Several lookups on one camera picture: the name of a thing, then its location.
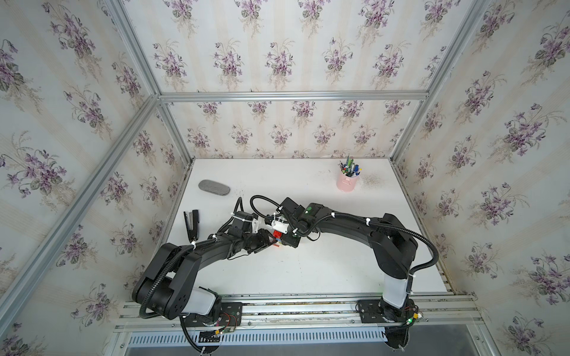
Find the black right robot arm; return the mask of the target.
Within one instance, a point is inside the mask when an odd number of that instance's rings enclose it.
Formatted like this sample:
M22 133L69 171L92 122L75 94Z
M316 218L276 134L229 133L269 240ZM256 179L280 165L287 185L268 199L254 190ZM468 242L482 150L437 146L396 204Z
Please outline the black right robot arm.
M267 222L283 218L287 224L283 237L295 242L317 233L334 234L369 246L384 273L383 305L392 309L405 309L416 273L439 262L436 246L405 228L392 214L360 217L318 203L304 207L290 198L276 203L260 194L252 196L249 205Z

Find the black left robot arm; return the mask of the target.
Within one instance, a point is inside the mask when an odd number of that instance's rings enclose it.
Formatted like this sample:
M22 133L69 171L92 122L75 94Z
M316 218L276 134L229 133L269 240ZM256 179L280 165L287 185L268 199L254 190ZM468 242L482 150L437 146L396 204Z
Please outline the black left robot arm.
M258 215L243 210L238 198L231 217L206 240L194 237L189 244L165 243L156 252L132 290L140 305L139 317L196 317L206 323L221 319L222 302L217 292L196 287L197 274L211 264L256 254L275 244L273 233L258 227Z

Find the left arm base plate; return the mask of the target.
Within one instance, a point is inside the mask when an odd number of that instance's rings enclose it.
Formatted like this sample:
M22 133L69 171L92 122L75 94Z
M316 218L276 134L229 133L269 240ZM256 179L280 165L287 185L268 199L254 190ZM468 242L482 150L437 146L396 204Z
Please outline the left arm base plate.
M222 302L215 304L207 315L183 313L187 327L215 327L232 329L240 326L243 315L243 304L240 302Z

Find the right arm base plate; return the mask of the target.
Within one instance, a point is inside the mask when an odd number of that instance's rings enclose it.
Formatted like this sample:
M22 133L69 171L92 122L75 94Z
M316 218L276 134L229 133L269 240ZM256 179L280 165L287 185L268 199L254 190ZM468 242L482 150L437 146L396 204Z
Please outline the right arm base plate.
M403 306L399 308L390 305L383 298L360 300L356 303L356 311L362 323L399 323L409 326L421 317L419 307L410 298L406 298Z

